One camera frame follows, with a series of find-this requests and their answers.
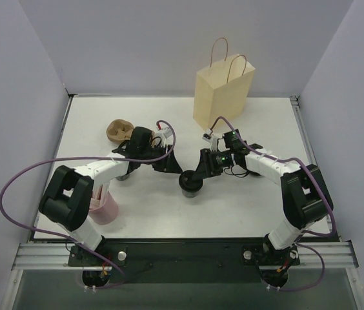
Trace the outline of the brown cardboard cup carrier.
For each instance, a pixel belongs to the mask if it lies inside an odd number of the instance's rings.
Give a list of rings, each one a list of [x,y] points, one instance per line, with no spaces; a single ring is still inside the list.
[[[134,130],[133,124],[123,119],[115,119],[106,129],[106,136],[109,141],[121,143],[129,140]]]

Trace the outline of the dark plastic cup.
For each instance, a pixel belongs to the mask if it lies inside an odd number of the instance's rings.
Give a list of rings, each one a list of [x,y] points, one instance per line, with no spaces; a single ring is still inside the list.
[[[187,198],[194,198],[198,195],[199,191],[188,191],[188,190],[183,189],[182,193]]]
[[[116,180],[117,181],[125,181],[125,180],[129,179],[129,177],[130,177],[130,174],[125,174],[125,175],[116,177]]]

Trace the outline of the beige paper bag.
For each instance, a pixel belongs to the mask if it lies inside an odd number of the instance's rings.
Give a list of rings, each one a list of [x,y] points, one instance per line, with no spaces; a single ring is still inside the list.
[[[225,56],[196,73],[193,118],[204,130],[209,129],[217,117],[232,120],[239,116],[245,106],[256,68],[243,54],[228,54],[228,41],[224,37]]]

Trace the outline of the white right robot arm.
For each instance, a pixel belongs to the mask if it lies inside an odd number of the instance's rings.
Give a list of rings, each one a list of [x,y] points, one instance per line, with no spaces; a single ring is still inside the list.
[[[274,264],[282,259],[286,248],[333,209],[317,166],[303,167],[298,163],[285,162],[257,143],[247,145],[240,140],[238,130],[222,135],[227,148],[224,151],[218,149],[219,138],[211,130],[204,133],[203,139],[210,143],[210,147],[200,150],[195,170],[186,170],[179,177],[179,186],[186,193],[197,194],[203,180],[220,176],[224,170],[236,165],[281,187],[285,219],[265,237],[261,254],[266,262]]]

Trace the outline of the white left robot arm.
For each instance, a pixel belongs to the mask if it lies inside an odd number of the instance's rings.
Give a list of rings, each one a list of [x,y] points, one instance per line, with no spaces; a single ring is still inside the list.
[[[151,165],[158,172],[182,173],[174,156],[174,144],[167,142],[175,137],[171,125],[155,132],[135,127],[130,139],[105,157],[74,168],[59,166],[41,198],[39,212],[85,246],[86,261],[102,264],[106,259],[106,248],[100,245],[103,237],[88,217],[93,193],[110,198],[110,181],[128,176],[142,164]]]

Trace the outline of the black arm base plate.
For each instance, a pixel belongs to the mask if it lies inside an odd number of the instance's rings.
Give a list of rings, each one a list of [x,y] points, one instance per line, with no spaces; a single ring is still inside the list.
[[[295,245],[275,250],[267,238],[105,239],[94,254],[75,245],[68,266],[88,286],[110,284],[242,284],[282,287],[300,264]]]

